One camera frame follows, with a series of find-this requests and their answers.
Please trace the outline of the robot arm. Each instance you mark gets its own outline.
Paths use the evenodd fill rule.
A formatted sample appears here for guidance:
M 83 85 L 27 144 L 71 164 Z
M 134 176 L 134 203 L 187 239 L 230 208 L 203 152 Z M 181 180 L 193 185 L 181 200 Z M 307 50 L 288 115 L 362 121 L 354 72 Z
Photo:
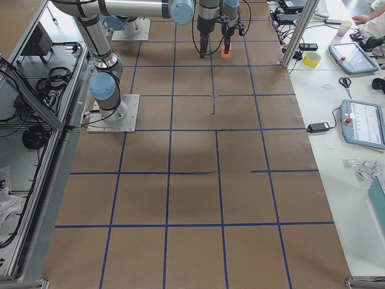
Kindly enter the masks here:
M 100 17 L 115 19 L 121 25 L 138 17 L 172 19 L 176 24 L 189 24 L 197 14 L 197 28 L 203 41 L 199 52 L 207 51 L 208 37 L 219 19 L 219 1 L 54 1 L 54 6 L 72 16 L 93 55 L 96 74 L 91 77 L 89 89 L 99 109 L 101 122 L 121 125 L 128 109 L 122 100 L 120 80 L 123 63 L 113 52 L 104 33 Z
M 218 48 L 225 56 L 230 55 L 235 31 L 244 36 L 249 29 L 238 17 L 238 1 L 100 1 L 99 6 L 108 27 L 123 41 L 132 40 L 143 31 L 147 16 L 172 19 L 178 25 L 193 24 L 196 19 L 200 40 L 194 47 L 200 58 L 210 55 L 209 36 L 216 24 L 221 25 L 222 34 Z

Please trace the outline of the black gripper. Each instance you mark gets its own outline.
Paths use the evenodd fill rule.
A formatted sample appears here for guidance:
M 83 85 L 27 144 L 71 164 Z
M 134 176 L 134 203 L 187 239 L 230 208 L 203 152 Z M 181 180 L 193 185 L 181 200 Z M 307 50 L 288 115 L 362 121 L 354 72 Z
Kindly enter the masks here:
M 223 54 L 232 53 L 231 37 L 234 35 L 235 30 L 238 30 L 240 36 L 244 35 L 244 22 L 238 17 L 238 10 L 238 8 L 220 9 L 221 33 L 224 37 Z
M 200 31 L 200 58 L 205 58 L 208 50 L 209 33 L 213 32 L 217 20 L 217 12 L 210 15 L 201 15 L 197 19 L 197 29 Z

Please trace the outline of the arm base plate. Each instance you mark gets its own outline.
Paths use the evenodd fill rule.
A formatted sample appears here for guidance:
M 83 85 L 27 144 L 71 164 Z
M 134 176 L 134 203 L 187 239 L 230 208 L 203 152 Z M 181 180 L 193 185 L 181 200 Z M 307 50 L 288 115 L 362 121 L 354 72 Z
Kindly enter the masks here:
M 127 22 L 120 31 L 112 34 L 113 42 L 141 42 L 148 41 L 151 20 L 148 18 L 136 18 Z
M 107 113 L 100 110 L 99 105 L 94 101 L 93 109 L 99 112 L 90 116 L 91 124 L 87 126 L 87 132 L 94 134 L 135 132 L 139 102 L 139 95 L 121 95 L 120 105 L 112 116 L 109 116 L 112 111 Z

